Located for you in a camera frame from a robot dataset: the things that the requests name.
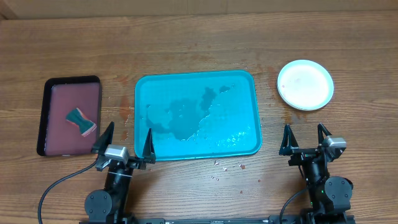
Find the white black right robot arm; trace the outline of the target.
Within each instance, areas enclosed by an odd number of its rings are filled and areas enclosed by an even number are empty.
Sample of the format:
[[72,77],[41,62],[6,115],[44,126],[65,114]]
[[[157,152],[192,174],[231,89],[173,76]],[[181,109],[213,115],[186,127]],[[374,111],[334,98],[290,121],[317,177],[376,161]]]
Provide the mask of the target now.
[[[289,166],[297,166],[306,187],[291,196],[280,210],[277,223],[354,223],[347,216],[351,208],[353,183],[347,178],[331,176],[328,163],[338,159],[346,149],[343,137],[334,136],[323,124],[317,126],[318,146],[301,148],[289,124],[284,127],[279,154],[289,156]],[[288,204],[299,195],[308,193],[310,208],[301,209],[298,215],[284,217]]]

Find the pink green sponge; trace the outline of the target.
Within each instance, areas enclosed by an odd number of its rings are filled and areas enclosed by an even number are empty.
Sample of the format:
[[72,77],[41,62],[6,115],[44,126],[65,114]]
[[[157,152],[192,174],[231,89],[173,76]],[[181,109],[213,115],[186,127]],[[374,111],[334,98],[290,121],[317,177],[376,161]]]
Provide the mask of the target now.
[[97,128],[97,125],[88,119],[79,108],[71,110],[71,112],[66,115],[66,120],[77,126],[83,137],[91,134]]

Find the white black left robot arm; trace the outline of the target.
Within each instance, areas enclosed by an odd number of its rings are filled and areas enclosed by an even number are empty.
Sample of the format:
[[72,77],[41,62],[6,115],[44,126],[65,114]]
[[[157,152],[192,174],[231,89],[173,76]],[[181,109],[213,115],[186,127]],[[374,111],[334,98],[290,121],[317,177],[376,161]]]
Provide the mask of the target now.
[[114,123],[111,122],[91,149],[98,155],[96,170],[108,168],[108,173],[104,188],[92,191],[85,199],[88,223],[138,223],[133,214],[126,212],[132,174],[156,161],[152,129],[148,130],[142,157],[130,156],[126,147],[113,144],[113,133]]

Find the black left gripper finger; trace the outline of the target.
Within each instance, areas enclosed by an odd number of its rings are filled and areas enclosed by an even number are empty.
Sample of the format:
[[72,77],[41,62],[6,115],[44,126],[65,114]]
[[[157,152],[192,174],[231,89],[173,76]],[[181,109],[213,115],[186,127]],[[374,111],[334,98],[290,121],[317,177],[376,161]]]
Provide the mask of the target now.
[[98,138],[91,148],[93,154],[104,154],[107,147],[112,144],[114,134],[114,122],[110,122],[104,133]]
[[144,148],[142,152],[142,156],[144,158],[145,163],[155,164],[156,155],[154,150],[153,138],[152,138],[152,129],[149,128],[146,141],[144,143]]

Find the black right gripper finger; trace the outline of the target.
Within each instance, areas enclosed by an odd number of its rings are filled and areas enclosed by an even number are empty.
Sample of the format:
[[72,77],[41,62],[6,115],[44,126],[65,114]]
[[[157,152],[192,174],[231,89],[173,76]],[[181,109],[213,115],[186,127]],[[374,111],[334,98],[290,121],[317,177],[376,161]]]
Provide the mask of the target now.
[[327,130],[323,123],[319,123],[317,126],[318,142],[323,143],[324,140],[329,139],[331,132]]
[[284,127],[284,136],[279,150],[280,156],[291,156],[299,145],[289,124]]

